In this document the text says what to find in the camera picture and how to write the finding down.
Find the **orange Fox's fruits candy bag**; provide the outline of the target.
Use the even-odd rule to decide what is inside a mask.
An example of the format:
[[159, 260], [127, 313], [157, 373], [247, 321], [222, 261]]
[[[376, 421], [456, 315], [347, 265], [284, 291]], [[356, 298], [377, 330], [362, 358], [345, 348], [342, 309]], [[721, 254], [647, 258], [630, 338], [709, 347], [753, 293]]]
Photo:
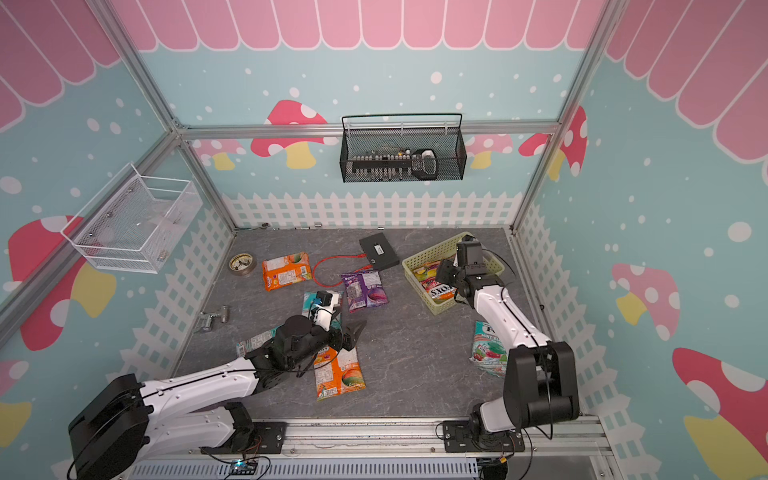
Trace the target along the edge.
[[455, 288], [437, 280], [437, 271], [441, 261], [430, 262], [412, 270], [412, 274], [421, 288], [435, 304], [442, 304], [454, 298]]

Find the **teal Fox's candy bag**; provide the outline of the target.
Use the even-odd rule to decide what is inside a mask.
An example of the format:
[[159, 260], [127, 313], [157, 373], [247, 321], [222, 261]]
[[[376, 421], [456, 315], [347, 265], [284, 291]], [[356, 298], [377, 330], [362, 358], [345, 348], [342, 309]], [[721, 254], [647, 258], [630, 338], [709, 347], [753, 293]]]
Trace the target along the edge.
[[485, 321], [476, 321], [470, 361], [486, 373], [503, 378], [507, 360], [507, 350], [491, 326]]

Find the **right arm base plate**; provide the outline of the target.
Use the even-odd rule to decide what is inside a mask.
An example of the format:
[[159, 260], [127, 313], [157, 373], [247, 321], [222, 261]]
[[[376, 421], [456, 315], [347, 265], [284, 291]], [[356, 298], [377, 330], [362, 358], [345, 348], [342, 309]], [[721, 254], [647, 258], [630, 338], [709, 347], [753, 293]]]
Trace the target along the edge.
[[445, 420], [435, 429], [447, 453], [498, 452], [503, 455], [526, 450], [520, 432], [487, 432], [477, 420]]

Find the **teal mint candy bag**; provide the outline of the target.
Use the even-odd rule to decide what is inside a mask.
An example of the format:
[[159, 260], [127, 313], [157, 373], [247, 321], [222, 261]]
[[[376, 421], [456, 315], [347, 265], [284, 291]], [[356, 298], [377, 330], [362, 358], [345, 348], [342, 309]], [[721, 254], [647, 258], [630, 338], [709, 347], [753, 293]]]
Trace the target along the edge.
[[306, 292], [302, 304], [302, 315], [314, 322], [319, 303], [316, 292]]

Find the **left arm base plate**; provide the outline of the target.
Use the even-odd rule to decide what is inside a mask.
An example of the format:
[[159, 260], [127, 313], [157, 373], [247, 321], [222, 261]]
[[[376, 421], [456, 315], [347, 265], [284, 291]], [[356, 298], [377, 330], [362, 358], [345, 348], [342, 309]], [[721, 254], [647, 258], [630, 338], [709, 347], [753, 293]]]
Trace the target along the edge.
[[286, 422], [254, 422], [237, 427], [233, 435], [218, 447], [201, 447], [203, 454], [259, 455], [280, 454], [286, 438]]

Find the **orange mango candy bag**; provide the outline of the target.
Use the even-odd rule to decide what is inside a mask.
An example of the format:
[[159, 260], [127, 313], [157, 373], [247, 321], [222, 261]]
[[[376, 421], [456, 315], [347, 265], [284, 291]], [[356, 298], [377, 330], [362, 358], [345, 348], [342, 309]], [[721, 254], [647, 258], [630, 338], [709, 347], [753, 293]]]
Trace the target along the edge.
[[337, 351], [326, 347], [315, 358], [313, 371], [318, 401], [366, 388], [356, 348]]

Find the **purple candy bag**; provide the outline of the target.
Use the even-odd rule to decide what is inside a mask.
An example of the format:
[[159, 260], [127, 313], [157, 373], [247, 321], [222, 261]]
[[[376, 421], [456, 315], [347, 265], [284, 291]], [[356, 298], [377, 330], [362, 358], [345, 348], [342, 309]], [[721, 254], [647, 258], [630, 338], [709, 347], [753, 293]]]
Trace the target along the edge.
[[375, 308], [389, 303], [380, 274], [366, 270], [342, 275], [347, 306], [350, 312]]

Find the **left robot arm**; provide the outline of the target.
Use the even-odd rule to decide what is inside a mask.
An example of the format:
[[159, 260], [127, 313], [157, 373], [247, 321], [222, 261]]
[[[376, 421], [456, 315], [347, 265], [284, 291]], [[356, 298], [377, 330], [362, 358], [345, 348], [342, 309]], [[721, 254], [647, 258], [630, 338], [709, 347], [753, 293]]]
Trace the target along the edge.
[[67, 478], [112, 479], [151, 456], [246, 446], [253, 422], [240, 399], [302, 377], [325, 348], [353, 350], [365, 326], [294, 315], [260, 347], [221, 366], [165, 380], [115, 378], [68, 426]]

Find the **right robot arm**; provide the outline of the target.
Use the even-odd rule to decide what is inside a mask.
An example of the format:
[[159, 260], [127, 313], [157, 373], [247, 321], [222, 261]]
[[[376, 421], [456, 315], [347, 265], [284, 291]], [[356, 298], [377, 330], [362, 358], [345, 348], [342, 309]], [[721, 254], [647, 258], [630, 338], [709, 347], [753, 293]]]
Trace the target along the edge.
[[509, 434], [552, 428], [581, 414], [572, 348], [551, 340], [527, 318], [501, 278], [490, 271], [487, 252], [466, 235], [457, 243], [455, 257], [443, 260], [437, 270], [437, 280], [454, 288], [488, 323], [507, 355], [501, 396], [475, 406], [470, 414], [470, 441], [479, 448], [499, 446]]

